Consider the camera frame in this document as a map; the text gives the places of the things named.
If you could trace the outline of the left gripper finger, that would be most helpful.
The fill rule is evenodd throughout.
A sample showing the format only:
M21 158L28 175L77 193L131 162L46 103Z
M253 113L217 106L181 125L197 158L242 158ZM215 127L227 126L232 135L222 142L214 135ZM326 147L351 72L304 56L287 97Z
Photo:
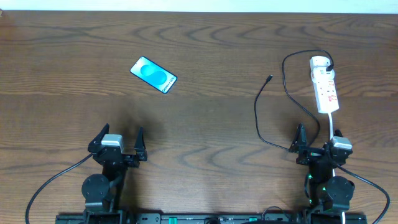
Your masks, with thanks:
M136 156L140 161L147 161L147 150L144 142L144 128L141 126L137 134L136 142L134 144Z
M109 133L109 124L106 123L103 129L99 132L99 134L89 143L88 152L90 153L98 153L102 150L102 139L106 134Z

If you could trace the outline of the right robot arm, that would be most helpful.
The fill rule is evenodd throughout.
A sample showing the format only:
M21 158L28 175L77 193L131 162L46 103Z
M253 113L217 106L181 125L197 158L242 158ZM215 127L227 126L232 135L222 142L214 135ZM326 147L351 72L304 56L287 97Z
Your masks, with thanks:
M337 129L335 135L323 147L307 145L305 128L298 125L289 152L297 153L296 163L308 166L306 195L310 206L297 220L301 223L344 223L343 212L349 210L355 185L352 181L335 175L333 170L346 163L353 153L352 144Z

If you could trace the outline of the blue Samsung Galaxy smartphone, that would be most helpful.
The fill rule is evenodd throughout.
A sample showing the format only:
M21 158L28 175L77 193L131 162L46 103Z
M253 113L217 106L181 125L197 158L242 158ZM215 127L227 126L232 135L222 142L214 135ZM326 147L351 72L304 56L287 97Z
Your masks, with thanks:
M137 60L130 72L163 94L167 94L177 81L177 76L145 56Z

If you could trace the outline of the white USB wall charger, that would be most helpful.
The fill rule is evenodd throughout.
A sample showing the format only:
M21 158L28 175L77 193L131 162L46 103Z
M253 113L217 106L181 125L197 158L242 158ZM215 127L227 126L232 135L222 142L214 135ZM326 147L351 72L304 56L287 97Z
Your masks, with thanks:
M327 71L329 66L331 66L331 60L328 57L313 56L310 59L310 69L313 74L320 73L322 75L334 76L335 71L333 69Z

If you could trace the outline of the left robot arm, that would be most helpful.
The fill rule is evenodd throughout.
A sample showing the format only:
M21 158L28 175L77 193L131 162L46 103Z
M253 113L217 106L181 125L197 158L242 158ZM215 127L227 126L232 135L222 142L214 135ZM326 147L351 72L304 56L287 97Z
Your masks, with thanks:
M81 192L85 198L85 223L131 223L134 217L125 209L119 208L127 170L138 168L141 161L147 160L143 127L139 128L134 145L135 154L124 152L123 137L110 134L106 124L89 143L88 152L103 167L102 173L87 177Z

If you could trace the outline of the white power strip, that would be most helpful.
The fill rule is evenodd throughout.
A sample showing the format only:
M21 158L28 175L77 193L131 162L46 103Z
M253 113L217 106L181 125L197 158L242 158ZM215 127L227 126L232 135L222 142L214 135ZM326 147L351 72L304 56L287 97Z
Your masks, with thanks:
M334 77L334 70L328 72L326 67L315 67L311 72L317 108L321 114L339 109Z

